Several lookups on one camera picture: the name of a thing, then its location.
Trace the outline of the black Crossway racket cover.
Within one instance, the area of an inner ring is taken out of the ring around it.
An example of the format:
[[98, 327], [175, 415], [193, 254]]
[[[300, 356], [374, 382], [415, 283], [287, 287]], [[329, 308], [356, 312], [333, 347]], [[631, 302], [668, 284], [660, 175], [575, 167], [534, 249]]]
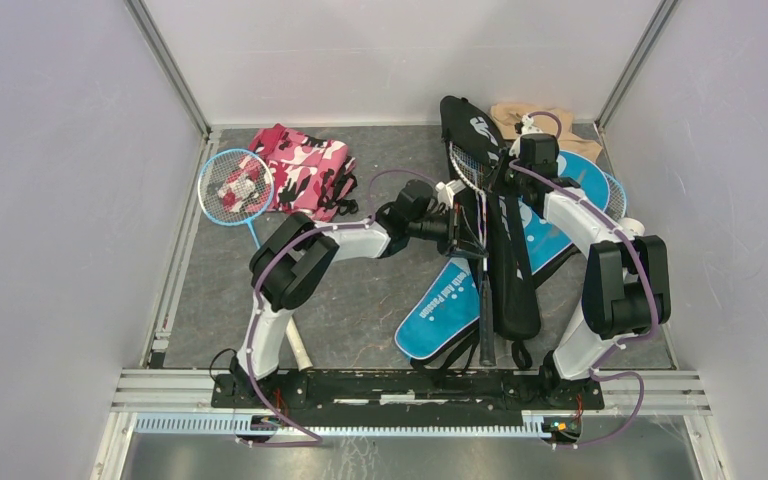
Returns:
[[[466, 98], [453, 95], [444, 96], [439, 107], [446, 145], [455, 143], [493, 170], [506, 159], [507, 144], [488, 114]], [[509, 232], [511, 227], [521, 225], [517, 199], [493, 192], [493, 171], [490, 189], [484, 195], [494, 330], [506, 340], [530, 340], [539, 333], [541, 320], [524, 235]]]

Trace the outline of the white racket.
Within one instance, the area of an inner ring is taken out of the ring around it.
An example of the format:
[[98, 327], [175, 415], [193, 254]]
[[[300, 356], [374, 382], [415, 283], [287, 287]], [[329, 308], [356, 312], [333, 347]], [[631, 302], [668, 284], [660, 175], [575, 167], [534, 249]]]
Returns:
[[478, 194], [486, 194], [490, 189], [493, 168], [474, 159], [453, 142], [447, 144], [449, 163], [458, 179]]
[[483, 249], [483, 258], [479, 264], [480, 269], [480, 313], [479, 313], [479, 348], [480, 365], [483, 367], [496, 366], [495, 341], [493, 339], [494, 326], [492, 314], [492, 289], [488, 274], [489, 250], [487, 246], [487, 209], [486, 198], [483, 193], [477, 194], [477, 226], [479, 241]]

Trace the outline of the white shuttlecock tube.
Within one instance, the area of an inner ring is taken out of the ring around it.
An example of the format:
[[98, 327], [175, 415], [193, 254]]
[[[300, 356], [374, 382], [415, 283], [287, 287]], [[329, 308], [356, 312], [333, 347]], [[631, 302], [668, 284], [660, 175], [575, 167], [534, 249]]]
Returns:
[[643, 236], [646, 232], [645, 226], [639, 221], [631, 217], [624, 217], [619, 220], [619, 225], [623, 228], [624, 232], [630, 234], [632, 238]]

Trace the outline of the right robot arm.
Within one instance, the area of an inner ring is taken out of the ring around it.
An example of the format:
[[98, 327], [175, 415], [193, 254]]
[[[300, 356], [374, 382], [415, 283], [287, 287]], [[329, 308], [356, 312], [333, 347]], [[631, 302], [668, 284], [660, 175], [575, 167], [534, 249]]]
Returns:
[[666, 243], [615, 221], [579, 184], [559, 174], [555, 136], [526, 133], [511, 146], [507, 165], [493, 171], [500, 193], [521, 199], [558, 228], [587, 260], [579, 305], [537, 382], [540, 400], [562, 408], [619, 349], [652, 337], [671, 315]]

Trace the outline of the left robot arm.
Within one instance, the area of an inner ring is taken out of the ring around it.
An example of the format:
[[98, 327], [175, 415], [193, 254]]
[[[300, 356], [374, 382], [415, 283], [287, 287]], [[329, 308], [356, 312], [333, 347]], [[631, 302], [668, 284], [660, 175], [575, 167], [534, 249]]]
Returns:
[[436, 186], [409, 181], [397, 198], [356, 222], [315, 222], [288, 217], [250, 261], [254, 305], [237, 362], [244, 373], [235, 392], [250, 407], [274, 394], [279, 351], [293, 313], [318, 288], [330, 266], [353, 259], [388, 258], [413, 238], [432, 241], [440, 254], [469, 260], [488, 256], [456, 197], [461, 180]]

